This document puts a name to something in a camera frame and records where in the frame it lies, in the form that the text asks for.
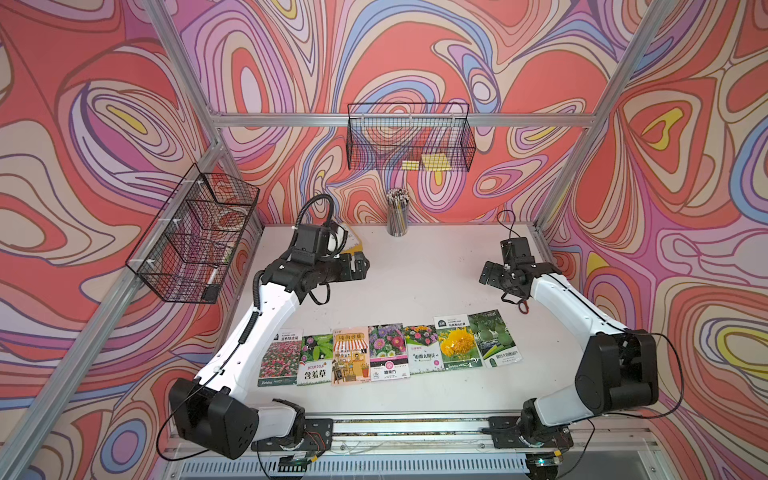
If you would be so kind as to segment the green gourd seed packet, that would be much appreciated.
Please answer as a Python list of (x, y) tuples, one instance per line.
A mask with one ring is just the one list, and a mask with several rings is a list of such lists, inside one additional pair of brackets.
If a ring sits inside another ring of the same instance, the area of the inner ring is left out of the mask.
[(498, 310), (469, 314), (468, 320), (485, 367), (498, 368), (523, 359)]

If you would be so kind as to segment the yellow sunflower seed packet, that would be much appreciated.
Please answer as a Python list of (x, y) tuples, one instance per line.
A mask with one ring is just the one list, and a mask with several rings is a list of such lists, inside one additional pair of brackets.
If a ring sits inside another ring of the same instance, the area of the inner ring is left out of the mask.
[(466, 314), (434, 318), (446, 371), (481, 368), (482, 358)]

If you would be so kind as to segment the orange shop seed packet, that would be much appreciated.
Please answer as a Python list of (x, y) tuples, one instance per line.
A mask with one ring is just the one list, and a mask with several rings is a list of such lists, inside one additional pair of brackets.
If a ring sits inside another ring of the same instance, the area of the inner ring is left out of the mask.
[(333, 331), (332, 384), (351, 385), (370, 381), (369, 328)]

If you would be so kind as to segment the pink flower field seed packet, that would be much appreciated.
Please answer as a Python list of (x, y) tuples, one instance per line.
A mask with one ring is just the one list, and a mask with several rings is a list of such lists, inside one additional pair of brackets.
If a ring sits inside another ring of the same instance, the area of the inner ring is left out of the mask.
[(257, 385), (259, 387), (295, 385), (302, 342), (301, 329), (278, 331), (262, 358)]

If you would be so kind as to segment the chrysanthemum seed packet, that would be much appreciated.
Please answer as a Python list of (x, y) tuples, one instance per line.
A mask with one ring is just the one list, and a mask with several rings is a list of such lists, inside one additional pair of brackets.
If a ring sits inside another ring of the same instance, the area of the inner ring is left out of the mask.
[(373, 382), (410, 377), (404, 327), (401, 323), (369, 327), (370, 378)]

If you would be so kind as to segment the white sunflowers seed packet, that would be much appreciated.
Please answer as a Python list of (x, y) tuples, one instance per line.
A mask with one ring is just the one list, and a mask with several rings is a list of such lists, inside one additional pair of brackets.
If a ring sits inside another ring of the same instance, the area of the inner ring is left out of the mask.
[(406, 326), (404, 336), (411, 375), (445, 370), (438, 333), (434, 325)]

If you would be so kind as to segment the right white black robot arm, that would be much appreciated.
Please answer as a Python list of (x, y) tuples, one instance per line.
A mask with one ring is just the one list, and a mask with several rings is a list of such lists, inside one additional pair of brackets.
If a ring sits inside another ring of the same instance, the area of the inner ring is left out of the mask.
[(500, 248), (503, 262), (486, 262), (479, 282), (519, 304), (543, 305), (582, 350), (569, 385), (524, 403), (515, 426), (522, 441), (545, 443), (574, 422), (658, 401), (657, 347), (649, 332), (631, 330), (601, 312), (559, 268), (537, 261), (526, 238), (508, 238)]

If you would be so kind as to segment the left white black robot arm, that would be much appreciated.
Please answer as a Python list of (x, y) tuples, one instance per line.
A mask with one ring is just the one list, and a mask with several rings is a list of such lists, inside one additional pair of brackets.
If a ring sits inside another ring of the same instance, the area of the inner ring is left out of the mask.
[(365, 279), (370, 263), (347, 252), (348, 235), (332, 220), (293, 227), (287, 249), (255, 274), (251, 306), (223, 346), (193, 379), (172, 385), (168, 420), (182, 439), (229, 459), (258, 441), (302, 443), (303, 407), (283, 399), (249, 406), (246, 397), (269, 346), (316, 288)]

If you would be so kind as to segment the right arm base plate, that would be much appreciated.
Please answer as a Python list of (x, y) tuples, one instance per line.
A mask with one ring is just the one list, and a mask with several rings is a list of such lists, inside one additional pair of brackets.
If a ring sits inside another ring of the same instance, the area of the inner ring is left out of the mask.
[(492, 416), (481, 432), (490, 435), (496, 449), (557, 449), (567, 451), (573, 439), (567, 426), (549, 427), (528, 415)]

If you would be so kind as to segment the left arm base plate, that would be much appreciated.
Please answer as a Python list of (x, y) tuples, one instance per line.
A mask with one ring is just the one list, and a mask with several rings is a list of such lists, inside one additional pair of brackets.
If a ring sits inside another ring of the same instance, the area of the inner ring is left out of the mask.
[(254, 441), (253, 452), (324, 452), (333, 444), (334, 420), (330, 417), (309, 418), (303, 421), (300, 436), (289, 435)]

